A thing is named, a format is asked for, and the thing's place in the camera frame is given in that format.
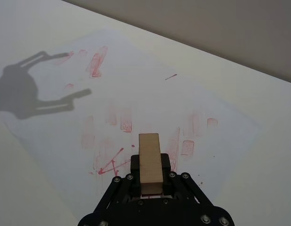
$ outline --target light wooden block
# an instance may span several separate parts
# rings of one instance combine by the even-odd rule
[[[158,133],[139,134],[141,194],[162,193],[162,165]]]

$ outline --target white surface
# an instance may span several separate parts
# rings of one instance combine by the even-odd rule
[[[0,1],[0,68],[106,26],[264,128],[214,204],[228,210],[236,225],[291,224],[290,83],[57,0]],[[1,225],[77,223],[1,122],[0,201]]]
[[[91,62],[100,58],[99,50],[106,50],[96,70],[101,77],[91,78],[90,73],[97,73],[86,68],[96,65]],[[1,115],[76,218],[94,209],[112,177],[130,173],[129,160],[132,154],[138,154],[141,132],[159,133],[160,149],[169,154],[171,170],[189,172],[214,202],[261,128],[199,87],[195,79],[179,74],[165,80],[176,71],[133,47],[118,32],[99,30],[50,52],[74,54],[60,65],[54,62],[63,58],[34,64],[29,72],[24,69],[26,73],[18,64],[4,70],[0,98],[5,106],[18,106],[18,110],[13,111],[15,115]],[[27,73],[35,86],[26,79]],[[70,83],[73,87],[65,88]],[[82,90],[90,92],[75,99],[71,111],[41,115],[42,109],[34,104],[31,94],[36,89],[38,99],[49,101],[50,107],[56,107],[52,100],[65,100],[67,95],[75,96]],[[9,98],[6,92],[16,95]],[[58,101],[62,103],[70,105],[71,101]],[[32,109],[32,115],[25,114],[28,109]],[[187,144],[193,145],[193,154],[185,150]],[[113,168],[112,164],[105,167],[111,159],[118,173],[111,170],[99,175]]]

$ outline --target metal bolt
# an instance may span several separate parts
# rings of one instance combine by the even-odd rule
[[[184,173],[184,174],[182,174],[182,177],[183,177],[184,179],[187,179],[187,178],[189,178],[189,175],[188,175],[187,173]]]
[[[108,222],[102,220],[102,221],[98,224],[98,226],[108,226]]]
[[[127,175],[127,179],[128,180],[132,180],[133,179],[133,176],[131,174]]]
[[[201,221],[205,224],[209,224],[211,222],[210,217],[207,215],[202,215],[201,216]]]
[[[117,183],[117,182],[120,182],[120,179],[119,178],[114,178],[113,181]]]
[[[138,205],[139,205],[139,206],[142,206],[143,204],[144,204],[144,201],[142,201],[142,200],[139,200],[139,201],[138,201]]]
[[[170,173],[170,177],[171,177],[171,178],[174,178],[175,175],[176,175],[176,174],[175,174],[174,172],[171,172],[171,173]]]
[[[223,225],[223,226],[228,226],[229,225],[229,221],[225,217],[221,217],[219,219],[219,221],[220,221],[221,225]]]

